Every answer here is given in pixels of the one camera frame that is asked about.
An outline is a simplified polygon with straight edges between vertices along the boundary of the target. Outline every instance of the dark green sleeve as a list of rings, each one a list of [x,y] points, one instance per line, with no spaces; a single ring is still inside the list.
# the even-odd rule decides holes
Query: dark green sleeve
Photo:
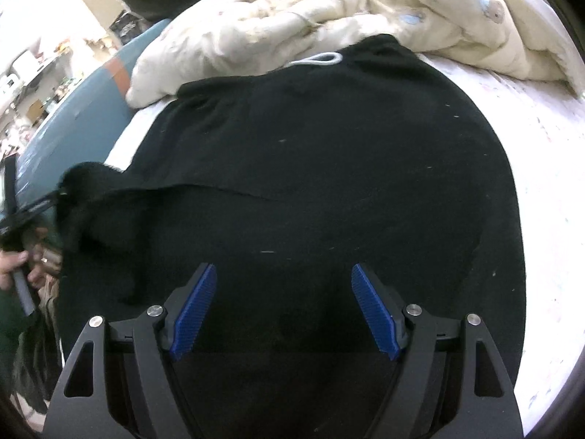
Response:
[[[0,382],[12,390],[12,369],[19,335],[29,326],[14,292],[0,291]]]

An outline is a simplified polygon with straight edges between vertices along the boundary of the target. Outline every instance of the cream blanket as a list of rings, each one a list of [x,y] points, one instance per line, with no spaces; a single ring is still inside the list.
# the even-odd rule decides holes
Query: cream blanket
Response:
[[[543,0],[202,0],[140,56],[127,101],[145,107],[189,81],[264,74],[381,33],[415,52],[585,90],[583,60]]]

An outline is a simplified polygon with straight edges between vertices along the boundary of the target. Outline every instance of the silver screw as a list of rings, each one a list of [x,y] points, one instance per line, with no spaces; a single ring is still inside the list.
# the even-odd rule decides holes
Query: silver screw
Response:
[[[406,306],[406,313],[412,316],[419,316],[422,313],[420,305],[410,304]]]
[[[163,311],[164,309],[160,305],[151,305],[150,307],[148,307],[146,313],[150,316],[159,316],[160,314],[163,313]]]
[[[472,325],[479,325],[482,323],[482,319],[479,317],[479,315],[476,314],[469,314],[467,316],[467,321]]]
[[[99,327],[103,322],[103,316],[93,316],[92,318],[90,318],[90,327]]]

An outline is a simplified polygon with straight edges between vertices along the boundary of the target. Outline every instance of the blue textured pad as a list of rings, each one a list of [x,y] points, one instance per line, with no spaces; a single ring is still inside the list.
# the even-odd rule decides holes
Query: blue textured pad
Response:
[[[201,275],[175,322],[174,341],[169,349],[173,361],[179,361],[183,354],[190,352],[193,348],[195,338],[215,295],[216,286],[215,266],[210,264]]]
[[[400,346],[396,340],[394,320],[359,264],[352,269],[352,290],[378,348],[388,353],[391,360],[396,359]]]

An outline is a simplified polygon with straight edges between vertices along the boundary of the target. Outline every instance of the white bed sheet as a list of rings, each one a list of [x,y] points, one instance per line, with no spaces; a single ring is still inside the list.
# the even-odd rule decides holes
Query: white bed sheet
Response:
[[[525,339],[514,391],[527,434],[585,345],[585,103],[560,82],[523,82],[440,57],[421,58],[475,102],[514,174],[526,262]],[[106,164],[128,168],[169,102],[138,111]]]

